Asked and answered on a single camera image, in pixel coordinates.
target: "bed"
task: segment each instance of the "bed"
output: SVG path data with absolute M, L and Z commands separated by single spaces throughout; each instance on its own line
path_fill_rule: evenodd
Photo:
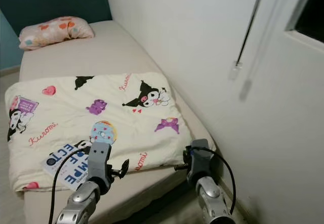
M 74 39 L 25 52 L 19 80 L 160 72 L 146 52 L 116 22 L 102 21 L 90 26 L 95 32 L 94 38 Z M 207 130 L 174 88 L 172 93 L 192 138 L 206 138 L 212 143 Z M 125 178 L 116 180 L 110 191 L 101 197 L 90 223 L 114 223 L 126 219 L 184 182 L 185 176 L 185 171 L 175 172 L 173 167 L 129 173 Z M 71 193 L 72 191 L 56 192 L 54 217 L 66 205 Z M 27 191 L 24 193 L 24 201 L 27 224 L 47 223 L 50 192 Z

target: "pink pillow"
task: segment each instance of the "pink pillow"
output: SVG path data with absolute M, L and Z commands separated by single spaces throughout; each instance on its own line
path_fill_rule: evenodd
M 36 50 L 67 39 L 93 38 L 94 36 L 86 20 L 77 17 L 60 17 L 23 28 L 19 35 L 19 48 Z

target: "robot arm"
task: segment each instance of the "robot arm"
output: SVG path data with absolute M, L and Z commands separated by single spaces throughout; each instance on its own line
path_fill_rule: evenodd
M 111 145 L 94 142 L 88 157 L 88 177 L 68 199 L 66 207 L 59 214 L 56 224 L 87 224 L 96 209 L 100 195 L 106 194 L 114 176 L 122 178 L 128 171 L 129 160 L 126 160 L 121 170 L 114 170 L 107 164 Z
M 208 142 L 206 139 L 194 140 L 183 153 L 185 164 L 175 167 L 175 170 L 188 169 L 187 181 L 196 189 L 206 224 L 235 224 L 227 209 L 223 192 L 211 178 L 212 154 L 192 150 L 194 147 L 208 148 Z

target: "floor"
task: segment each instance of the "floor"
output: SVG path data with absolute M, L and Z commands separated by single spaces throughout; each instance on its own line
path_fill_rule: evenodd
M 0 219 L 2 224 L 25 223 L 23 212 L 23 200 L 19 199 L 9 187 L 8 167 L 9 150 L 7 146 L 8 116 L 5 111 L 5 91 L 18 81 L 18 73 L 0 77 Z M 247 224 L 240 213 L 235 209 L 233 219 L 236 224 Z M 134 223 L 132 218 L 121 223 Z M 146 224 L 200 224 L 203 223 L 201 209 L 199 207 L 194 190 L 186 192 L 167 206 L 145 220 Z

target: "kuromi print blanket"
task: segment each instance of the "kuromi print blanket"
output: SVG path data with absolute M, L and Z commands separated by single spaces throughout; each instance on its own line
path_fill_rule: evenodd
M 191 142 L 159 73 L 18 82 L 6 92 L 6 109 L 14 191 L 50 190 L 53 177 L 41 163 L 67 144 L 106 142 L 112 145 L 109 164 L 120 168 L 129 159 L 129 171 L 141 171 L 183 163 L 182 151 Z

